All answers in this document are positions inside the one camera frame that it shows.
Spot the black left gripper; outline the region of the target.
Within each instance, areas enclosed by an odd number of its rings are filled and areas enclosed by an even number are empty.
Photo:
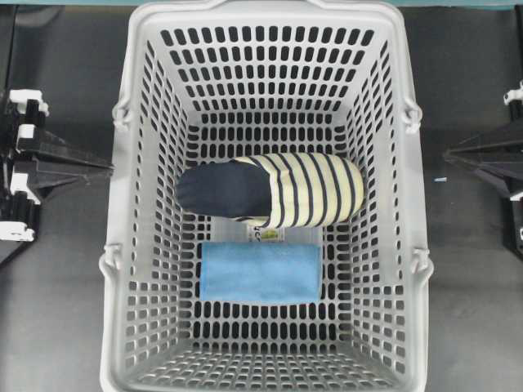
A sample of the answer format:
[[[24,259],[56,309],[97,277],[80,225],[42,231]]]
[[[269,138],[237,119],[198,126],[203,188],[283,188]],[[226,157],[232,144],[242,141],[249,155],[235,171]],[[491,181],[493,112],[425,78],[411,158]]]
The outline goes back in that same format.
[[[15,89],[1,96],[2,241],[36,239],[46,189],[88,185],[113,173],[110,160],[41,128],[48,115],[39,90]]]

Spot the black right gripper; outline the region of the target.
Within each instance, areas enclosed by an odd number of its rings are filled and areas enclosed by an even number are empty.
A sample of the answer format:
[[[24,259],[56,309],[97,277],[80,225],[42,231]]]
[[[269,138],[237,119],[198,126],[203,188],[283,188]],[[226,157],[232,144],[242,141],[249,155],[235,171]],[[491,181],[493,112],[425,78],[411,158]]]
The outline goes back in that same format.
[[[522,82],[503,96],[511,122],[481,132],[444,152],[447,163],[492,185],[510,200],[515,250],[522,253]]]

